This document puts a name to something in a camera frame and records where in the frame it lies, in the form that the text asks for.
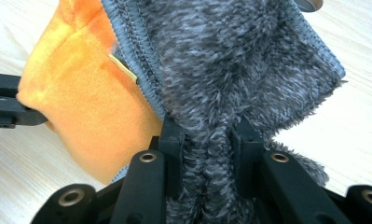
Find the orange felt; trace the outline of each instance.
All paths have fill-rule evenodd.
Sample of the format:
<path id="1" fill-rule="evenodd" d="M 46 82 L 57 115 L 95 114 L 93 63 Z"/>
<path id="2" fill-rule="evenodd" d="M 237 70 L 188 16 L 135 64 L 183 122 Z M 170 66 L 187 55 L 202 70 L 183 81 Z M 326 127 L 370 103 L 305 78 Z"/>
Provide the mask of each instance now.
<path id="1" fill-rule="evenodd" d="M 109 59 L 115 42 L 99 0 L 61 0 L 17 95 L 48 118 L 75 161 L 104 183 L 161 128 L 139 87 Z"/>

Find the gray plush sock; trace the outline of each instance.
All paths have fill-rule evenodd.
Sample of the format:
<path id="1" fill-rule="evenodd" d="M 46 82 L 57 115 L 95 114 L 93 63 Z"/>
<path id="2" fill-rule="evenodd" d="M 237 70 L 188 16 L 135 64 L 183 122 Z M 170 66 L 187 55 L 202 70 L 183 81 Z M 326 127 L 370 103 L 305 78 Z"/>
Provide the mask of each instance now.
<path id="1" fill-rule="evenodd" d="M 339 85 L 344 70 L 292 0 L 103 0 L 120 48 L 159 117 L 185 130 L 184 189 L 169 223 L 248 223 L 228 132 L 245 116 L 267 149 Z M 323 167 L 294 154 L 320 185 Z"/>

